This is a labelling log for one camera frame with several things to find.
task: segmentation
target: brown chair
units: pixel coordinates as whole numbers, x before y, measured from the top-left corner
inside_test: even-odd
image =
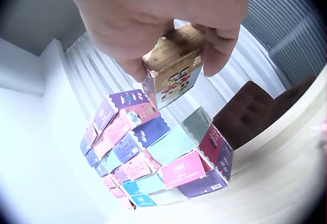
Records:
[[[213,124],[235,150],[262,131],[272,103],[266,91],[249,81],[214,117]]]
[[[300,99],[315,78],[303,80],[274,100],[257,84],[249,81],[217,113],[213,124],[235,150],[279,119]]]

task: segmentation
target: stacked boxes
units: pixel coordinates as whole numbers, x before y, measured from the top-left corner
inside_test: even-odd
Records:
[[[171,129],[141,90],[106,96],[80,149],[128,209],[178,203],[229,184],[232,149],[203,108]]]

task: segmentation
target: hand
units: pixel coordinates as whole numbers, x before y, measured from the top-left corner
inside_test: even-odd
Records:
[[[160,36],[173,29],[173,19],[191,22],[206,37],[201,60],[213,76],[227,63],[236,44],[249,0],[74,0],[97,47],[136,81],[146,71],[142,56]]]

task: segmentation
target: box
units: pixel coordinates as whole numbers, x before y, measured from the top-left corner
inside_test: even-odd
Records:
[[[231,147],[211,125],[200,146],[162,167],[161,175],[167,189],[180,187],[185,196],[198,196],[229,184],[231,161]]]
[[[88,145],[91,147],[93,145],[93,143],[96,141],[97,137],[98,137],[98,133],[97,133],[96,129],[94,128],[93,123],[92,123],[92,121],[89,121],[89,124],[84,133],[84,139],[86,140]]]
[[[124,182],[121,184],[121,187],[131,196],[141,193],[149,194],[166,189],[163,181],[157,174],[147,175],[133,182]]]
[[[156,206],[152,199],[145,194],[131,196],[131,199],[137,207]]]
[[[96,154],[94,153],[94,150],[91,149],[85,156],[87,162],[89,163],[89,165],[91,167],[94,167],[98,162],[99,162],[99,159],[98,157],[96,156]]]
[[[129,180],[134,181],[148,174],[155,173],[160,167],[161,164],[145,149],[118,169],[124,171]]]
[[[209,115],[199,107],[147,150],[164,166],[198,147],[211,123]]]
[[[149,197],[156,205],[167,205],[186,201],[187,198],[180,192],[178,188],[170,190],[160,190],[150,193]]]
[[[147,102],[121,109],[103,134],[94,143],[93,148],[99,158],[109,152],[130,130],[160,116],[160,112]]]
[[[105,96],[93,118],[93,124],[97,133],[101,134],[121,109],[126,109],[148,101],[148,98],[140,89]]]
[[[106,167],[109,173],[113,172],[115,169],[122,165],[113,151],[107,153],[107,155],[104,156],[101,162]]]
[[[122,168],[123,166],[118,167],[113,171],[119,182],[124,183],[129,181],[130,179],[128,178],[127,174],[125,173],[124,169]]]
[[[109,174],[108,170],[105,168],[105,166],[101,162],[97,163],[97,165],[95,166],[95,169],[100,177],[104,177]]]
[[[202,67],[203,43],[203,33],[186,24],[163,35],[142,57],[147,68],[143,90],[158,110],[194,86]]]
[[[102,181],[108,189],[116,188],[121,184],[114,174],[108,174],[102,177]]]
[[[86,154],[91,150],[91,147],[89,146],[84,137],[79,145],[79,148],[81,149],[84,156],[86,156]]]
[[[128,197],[121,197],[118,200],[123,205],[124,208],[130,209],[130,210],[136,209],[135,204],[132,201],[130,201],[130,199]]]

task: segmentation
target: curtain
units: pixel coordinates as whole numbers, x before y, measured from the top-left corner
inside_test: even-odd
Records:
[[[175,27],[186,22],[175,20]],[[87,33],[66,51],[64,68],[72,89],[87,119],[91,119],[106,94],[142,89],[115,62],[99,51]],[[175,126],[196,108],[202,106],[213,117],[249,80],[273,98],[290,86],[280,69],[269,59],[265,48],[244,28],[226,66],[207,78],[201,71],[195,86],[178,100],[161,110]]]

